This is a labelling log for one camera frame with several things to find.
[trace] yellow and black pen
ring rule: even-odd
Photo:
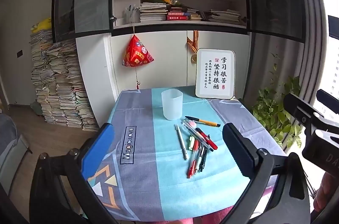
[[[221,126],[220,124],[217,124],[216,122],[213,122],[213,121],[204,121],[204,120],[194,118],[194,117],[190,117],[190,116],[185,116],[185,118],[192,120],[192,121],[199,121],[199,122],[202,122],[202,123],[207,124],[209,126],[216,126],[216,127]]]

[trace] yellow plush toy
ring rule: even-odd
[[[50,29],[52,29],[52,19],[49,17],[32,26],[31,32],[32,34],[35,34],[41,30],[50,30]]]

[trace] human hand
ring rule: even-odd
[[[324,176],[321,180],[321,185],[317,191],[317,196],[313,201],[313,207],[316,211],[321,211],[323,208],[325,208],[332,195],[336,191],[338,185],[339,182],[335,177],[329,173],[324,173]]]

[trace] pink clothing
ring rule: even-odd
[[[201,217],[202,224],[219,224],[224,217],[229,213],[233,206],[226,209],[216,211]],[[193,218],[186,218],[176,221],[160,221],[160,222],[149,222],[149,224],[193,224]]]

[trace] red pen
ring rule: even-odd
[[[214,150],[218,149],[217,145],[213,143],[213,141],[209,137],[207,137],[206,134],[199,127],[197,127],[195,130],[198,131],[200,135],[204,137],[206,143],[208,143],[211,146],[211,148],[213,148]]]
[[[195,139],[194,141],[194,146],[193,146],[193,154],[192,154],[192,158],[191,158],[191,163],[189,166],[189,170],[187,171],[187,177],[191,178],[193,173],[194,173],[194,169],[195,169],[195,158],[197,157],[197,150],[199,148],[199,141],[197,139]]]

